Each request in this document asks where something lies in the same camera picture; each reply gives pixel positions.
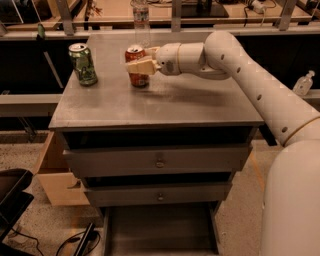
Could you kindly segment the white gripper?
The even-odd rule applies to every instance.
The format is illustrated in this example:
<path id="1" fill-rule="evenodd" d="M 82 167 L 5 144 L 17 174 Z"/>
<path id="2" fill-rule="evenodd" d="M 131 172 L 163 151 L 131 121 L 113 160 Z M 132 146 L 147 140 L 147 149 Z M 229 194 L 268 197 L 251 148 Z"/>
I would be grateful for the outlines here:
<path id="1" fill-rule="evenodd" d="M 126 70 L 130 74 L 154 75 L 160 69 L 160 72 L 164 75 L 179 75 L 179 48 L 180 43 L 146 48 L 147 56 L 128 62 Z"/>

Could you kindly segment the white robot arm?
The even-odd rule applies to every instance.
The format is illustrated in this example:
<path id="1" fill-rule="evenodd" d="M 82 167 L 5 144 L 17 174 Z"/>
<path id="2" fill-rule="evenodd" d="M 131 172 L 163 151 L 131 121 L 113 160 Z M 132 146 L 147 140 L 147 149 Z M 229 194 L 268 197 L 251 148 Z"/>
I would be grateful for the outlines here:
<path id="1" fill-rule="evenodd" d="M 126 64 L 129 73 L 233 78 L 283 146 L 268 172 L 259 256 L 320 256 L 320 112 L 255 62 L 227 31 L 172 43 Z"/>

